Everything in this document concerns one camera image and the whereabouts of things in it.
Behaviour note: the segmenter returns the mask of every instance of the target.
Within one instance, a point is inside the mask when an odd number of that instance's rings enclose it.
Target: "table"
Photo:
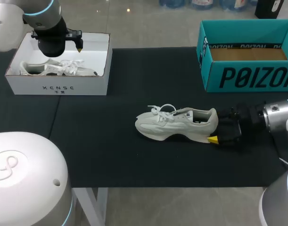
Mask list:
[[[242,150],[181,136],[157,142],[136,131],[147,105],[224,109],[288,98],[206,93],[195,48],[114,49],[104,97],[15,96],[4,77],[14,52],[0,53],[0,132],[32,132],[58,146],[91,225],[104,224],[110,186],[268,186],[286,171],[266,131]],[[105,188],[96,200],[88,187]]]

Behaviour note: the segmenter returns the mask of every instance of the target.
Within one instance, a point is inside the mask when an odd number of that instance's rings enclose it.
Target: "floor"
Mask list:
[[[201,20],[255,18],[252,6],[233,13],[218,6],[160,8],[157,0],[59,1],[69,28],[111,33],[114,48],[196,46]],[[288,1],[279,18],[288,18]],[[261,187],[110,188],[106,226],[260,226],[262,192]],[[83,213],[80,226],[88,225]]]
[[[158,0],[59,1],[68,28],[111,33],[114,48],[196,46],[201,20],[256,18],[253,6],[237,13],[219,6],[206,11],[190,6],[167,9],[159,7]],[[279,17],[288,18],[288,1]]]

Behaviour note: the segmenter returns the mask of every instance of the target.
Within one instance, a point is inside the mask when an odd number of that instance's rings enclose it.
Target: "shoe heel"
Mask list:
[[[208,141],[208,135],[202,135],[197,133],[185,133],[184,134],[187,138],[193,141],[201,142],[201,143],[210,143]]]

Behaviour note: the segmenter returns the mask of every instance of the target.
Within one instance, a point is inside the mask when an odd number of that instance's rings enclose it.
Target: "blue bottle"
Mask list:
[[[249,2],[251,3],[252,6],[256,6],[258,0],[250,0]]]
[[[189,0],[189,3],[198,10],[210,9],[214,5],[214,0]]]
[[[169,8],[179,8],[185,5],[185,0],[159,0],[160,6],[167,6]]]
[[[220,0],[219,3],[223,9],[233,11],[242,11],[247,7],[247,0]]]

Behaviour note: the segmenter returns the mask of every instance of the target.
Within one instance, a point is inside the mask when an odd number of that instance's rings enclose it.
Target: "white sneaker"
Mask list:
[[[162,112],[161,109],[165,106],[174,108],[174,111]],[[176,110],[169,104],[148,107],[153,107],[151,112],[140,114],[135,127],[150,139],[163,141],[173,134],[183,134],[190,140],[209,143],[208,137],[215,132],[218,125],[218,116],[214,108],[210,111],[193,108]]]
[[[61,62],[48,59],[43,64],[20,63],[21,75],[72,75],[97,76],[98,73],[90,68],[81,67],[83,60],[62,60]]]

